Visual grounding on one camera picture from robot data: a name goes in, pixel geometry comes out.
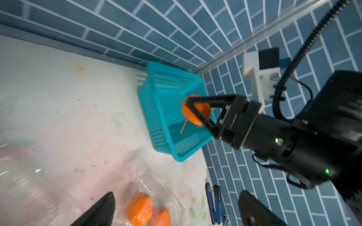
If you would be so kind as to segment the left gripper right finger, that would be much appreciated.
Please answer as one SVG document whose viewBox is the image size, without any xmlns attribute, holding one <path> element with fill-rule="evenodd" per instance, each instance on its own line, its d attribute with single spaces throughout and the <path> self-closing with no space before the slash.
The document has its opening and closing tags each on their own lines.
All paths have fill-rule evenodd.
<svg viewBox="0 0 362 226">
<path fill-rule="evenodd" d="M 244 226 L 287 226 L 246 190 L 241 191 L 238 206 Z"/>
</svg>

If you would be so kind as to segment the teal plastic basket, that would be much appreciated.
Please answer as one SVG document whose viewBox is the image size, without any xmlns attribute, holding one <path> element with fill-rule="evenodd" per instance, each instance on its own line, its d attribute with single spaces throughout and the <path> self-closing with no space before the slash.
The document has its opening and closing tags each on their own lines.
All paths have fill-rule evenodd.
<svg viewBox="0 0 362 226">
<path fill-rule="evenodd" d="M 148 63 L 147 74 L 138 95 L 151 142 L 157 152 L 181 163 L 213 138 L 182 113 L 188 96 L 208 95 L 206 86 L 198 75 L 157 62 Z"/>
</svg>

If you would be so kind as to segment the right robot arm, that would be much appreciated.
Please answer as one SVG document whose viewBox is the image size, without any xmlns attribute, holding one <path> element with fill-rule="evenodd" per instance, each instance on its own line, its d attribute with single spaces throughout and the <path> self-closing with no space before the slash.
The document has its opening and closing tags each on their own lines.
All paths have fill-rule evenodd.
<svg viewBox="0 0 362 226">
<path fill-rule="evenodd" d="M 241 95 L 190 97 L 187 108 L 211 135 L 271 159 L 312 189 L 331 181 L 352 214 L 362 216 L 362 74 L 336 71 L 293 121 L 260 114 Z"/>
</svg>

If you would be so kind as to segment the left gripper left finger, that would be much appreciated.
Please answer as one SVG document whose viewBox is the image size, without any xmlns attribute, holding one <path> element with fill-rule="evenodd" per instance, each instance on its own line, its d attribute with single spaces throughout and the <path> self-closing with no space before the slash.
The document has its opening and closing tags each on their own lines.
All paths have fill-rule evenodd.
<svg viewBox="0 0 362 226">
<path fill-rule="evenodd" d="M 116 209 L 113 192 L 106 193 L 71 226 L 111 226 Z"/>
</svg>

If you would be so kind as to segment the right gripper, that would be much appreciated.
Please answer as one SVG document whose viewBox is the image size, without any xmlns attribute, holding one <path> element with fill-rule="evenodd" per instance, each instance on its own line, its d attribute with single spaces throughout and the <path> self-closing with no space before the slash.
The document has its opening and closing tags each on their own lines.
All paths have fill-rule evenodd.
<svg viewBox="0 0 362 226">
<path fill-rule="evenodd" d="M 211 119 L 212 108 L 219 109 L 216 120 Z M 241 95 L 194 96 L 186 101 L 186 119 L 205 127 L 217 140 L 240 149 L 260 114 L 262 104 Z"/>
</svg>

